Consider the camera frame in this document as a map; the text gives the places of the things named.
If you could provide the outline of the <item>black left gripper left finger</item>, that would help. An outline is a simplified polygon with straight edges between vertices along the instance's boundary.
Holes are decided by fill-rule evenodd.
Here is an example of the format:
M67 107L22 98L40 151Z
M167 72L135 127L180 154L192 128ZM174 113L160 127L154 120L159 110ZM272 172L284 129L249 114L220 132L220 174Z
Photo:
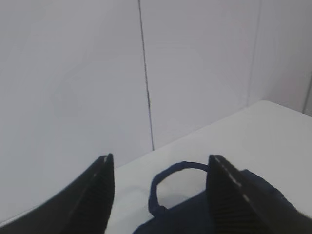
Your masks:
M115 195L113 155L100 156L79 177L2 234L103 234Z

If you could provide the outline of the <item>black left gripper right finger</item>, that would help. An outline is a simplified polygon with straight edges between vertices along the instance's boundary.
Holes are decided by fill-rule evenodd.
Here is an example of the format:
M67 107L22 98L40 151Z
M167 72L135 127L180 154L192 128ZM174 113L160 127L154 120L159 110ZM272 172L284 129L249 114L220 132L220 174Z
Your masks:
M221 155L210 155L207 201L217 234L310 234L312 219L274 186Z

